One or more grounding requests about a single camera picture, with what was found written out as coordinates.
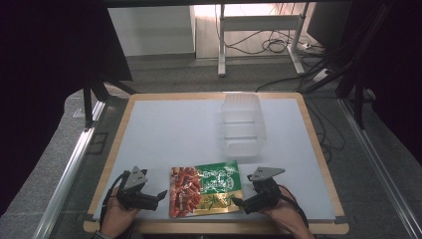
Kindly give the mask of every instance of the cable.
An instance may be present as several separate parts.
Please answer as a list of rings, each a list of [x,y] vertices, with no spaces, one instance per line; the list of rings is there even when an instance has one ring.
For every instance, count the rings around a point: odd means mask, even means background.
[[[218,16],[217,16],[217,5],[214,5],[214,14],[215,14],[215,28],[216,28],[216,32],[217,32],[217,37],[218,37],[218,39],[220,39],[220,33],[219,33],[219,30],[218,30],[218,22],[217,22],[217,18],[218,18]],[[240,40],[240,41],[238,41],[238,42],[236,42],[236,43],[233,43],[233,44],[227,44],[226,42],[224,42],[224,45],[227,47],[227,48],[231,48],[231,49],[235,49],[235,50],[237,50],[237,51],[239,51],[239,52],[242,52],[242,53],[244,53],[244,54],[248,54],[248,55],[257,55],[257,54],[261,54],[261,53],[263,53],[263,52],[266,52],[266,51],[269,51],[269,52],[273,52],[273,53],[276,53],[276,54],[280,54],[280,53],[283,53],[286,49],[287,49],[287,46],[288,46],[288,44],[289,44],[289,41],[292,39],[293,40],[293,38],[292,37],[290,37],[290,35],[287,35],[287,34],[284,34],[284,33],[282,33],[282,32],[280,32],[280,31],[272,31],[272,33],[271,33],[271,35],[270,35],[270,37],[269,37],[269,39],[268,40],[266,40],[266,41],[264,41],[263,43],[262,43],[262,48],[263,48],[263,50],[262,51],[259,51],[259,52],[247,52],[247,51],[244,51],[244,50],[242,50],[242,49],[239,49],[239,48],[237,48],[237,47],[235,47],[236,45],[238,45],[238,44],[240,44],[240,43],[242,43],[242,42],[244,42],[244,41],[246,41],[246,40],[248,40],[248,39],[250,39],[250,38],[252,38],[253,36],[256,36],[256,35],[258,35],[258,34],[260,34],[260,33],[264,33],[264,32],[268,32],[268,31],[257,31],[257,32],[255,32],[255,33],[253,33],[253,34],[251,34],[250,36],[248,36],[248,37],[246,37],[246,38],[244,38],[244,39],[242,39],[242,40]],[[272,38],[272,36],[274,35],[274,33],[279,33],[280,35],[283,35],[283,36],[286,36],[287,37],[287,40],[285,40],[285,39],[282,39],[282,37],[280,36],[279,38]],[[305,37],[305,38],[308,38],[308,44],[311,42],[311,39],[308,37],[308,36],[301,36],[301,37]],[[274,50],[274,49],[272,49],[272,46],[274,46],[274,45],[282,45],[283,46],[283,49],[282,50],[278,50],[278,51],[276,51],[276,50]],[[303,55],[309,55],[309,54],[311,54],[311,53],[307,53],[307,52],[304,52],[304,51],[301,51],[300,49],[298,49],[298,52],[300,52],[300,53],[302,53]]]
[[[329,137],[326,136],[326,128],[325,125],[322,121],[322,119],[319,117],[319,115],[313,110],[313,108],[307,103],[305,102],[307,108],[310,110],[310,112],[316,117],[316,120],[318,121],[322,132],[318,132],[316,135],[320,135],[321,138],[318,139],[319,141],[319,145],[320,147],[323,149],[323,153],[324,154],[328,154],[327,158],[326,158],[326,163],[330,163],[332,160],[332,149],[336,149],[336,150],[342,150],[345,147],[346,144],[346,140],[344,138],[344,135],[341,133],[341,131],[338,129],[338,127],[325,115],[323,114],[317,104],[314,102],[314,99],[311,98],[311,102],[313,103],[313,105],[315,106],[316,110],[319,112],[320,115],[322,115],[329,124],[331,124],[331,126],[338,132],[338,134],[340,135],[341,139],[342,139],[342,143],[340,146],[333,146],[331,139]]]

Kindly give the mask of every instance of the metal frame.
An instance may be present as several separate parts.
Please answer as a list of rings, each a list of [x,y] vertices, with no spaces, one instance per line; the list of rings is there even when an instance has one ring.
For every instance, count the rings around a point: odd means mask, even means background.
[[[397,185],[394,183],[394,180],[391,178],[388,173],[382,159],[379,157],[376,149],[372,145],[368,135],[364,129],[361,129],[359,124],[356,122],[353,116],[353,109],[351,108],[347,99],[338,100],[341,108],[343,109],[344,114],[348,122],[350,123],[354,133],[357,136],[360,144],[365,151],[365,154],[378,176],[381,185],[384,187],[386,194],[388,195],[391,204],[394,206],[398,216],[403,222],[404,227],[409,233],[410,238],[417,239],[422,238],[422,229],[412,211],[409,204],[407,203],[404,196],[401,194]]]
[[[310,3],[305,4],[304,11],[300,15],[289,16],[246,16],[246,17],[224,17],[225,5],[221,4],[220,14],[220,46],[218,54],[218,76],[226,76],[226,44],[224,42],[225,32],[235,31],[273,31],[273,30],[295,30],[295,37],[292,44],[287,46],[289,55],[299,75],[305,73],[304,67],[298,58],[297,46],[301,36],[302,27],[307,17]]]
[[[62,210],[63,204],[68,197],[71,186],[74,182],[75,176],[78,173],[81,161],[84,158],[84,154],[88,148],[88,145],[93,136],[94,130],[96,129],[97,122],[103,112],[105,103],[97,102],[93,110],[93,125],[90,128],[86,128],[82,134],[78,143],[71,155],[68,165],[63,172],[62,178],[56,187],[56,190],[50,199],[49,205],[38,224],[37,230],[35,231],[33,239],[49,238],[57,218]]]

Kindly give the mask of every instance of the wall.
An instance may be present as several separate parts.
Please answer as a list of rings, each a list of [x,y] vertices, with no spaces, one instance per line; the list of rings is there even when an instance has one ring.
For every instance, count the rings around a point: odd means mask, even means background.
[[[194,53],[192,6],[108,9],[126,56]]]

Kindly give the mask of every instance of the human hand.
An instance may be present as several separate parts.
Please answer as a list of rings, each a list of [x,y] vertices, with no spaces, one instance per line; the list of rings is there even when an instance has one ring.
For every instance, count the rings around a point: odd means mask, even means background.
[[[106,205],[103,225],[100,229],[101,233],[111,238],[116,238],[123,233],[131,225],[134,217],[140,211],[140,209],[136,208],[126,210],[115,197],[117,191],[117,187],[112,190],[111,197]]]
[[[284,186],[279,186],[283,195],[296,201],[295,197]],[[289,202],[279,199],[275,207],[265,208],[260,211],[273,219],[280,229],[289,231],[296,239],[315,238],[296,208]]]

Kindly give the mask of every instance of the gray floor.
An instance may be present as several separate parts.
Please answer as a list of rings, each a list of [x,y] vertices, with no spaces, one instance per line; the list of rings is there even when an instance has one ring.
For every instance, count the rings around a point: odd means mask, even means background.
[[[134,81],[129,86],[142,93],[254,91],[258,86],[295,75],[289,58],[231,59],[227,77],[217,76],[216,61],[195,61],[189,57],[128,58]],[[298,81],[273,84],[263,91],[291,92]],[[350,231],[333,238],[409,238],[400,217],[373,170],[368,157],[351,129],[337,98],[336,82],[305,96],[322,149],[328,161],[338,196],[347,216]],[[82,227],[89,217],[97,182],[128,95],[113,86],[106,102],[96,135],[106,135],[104,144],[91,143],[51,238],[89,238]],[[50,201],[58,181],[72,155],[84,128],[84,118],[75,112],[82,109],[82,93],[70,96],[65,114],[56,134],[46,148],[39,164],[0,219],[0,238],[31,238]],[[382,158],[388,172],[404,195],[417,219],[422,218],[422,167],[391,131],[371,110],[364,106],[366,132]],[[218,235],[210,238],[252,238]],[[193,238],[194,235],[143,235],[144,238]]]

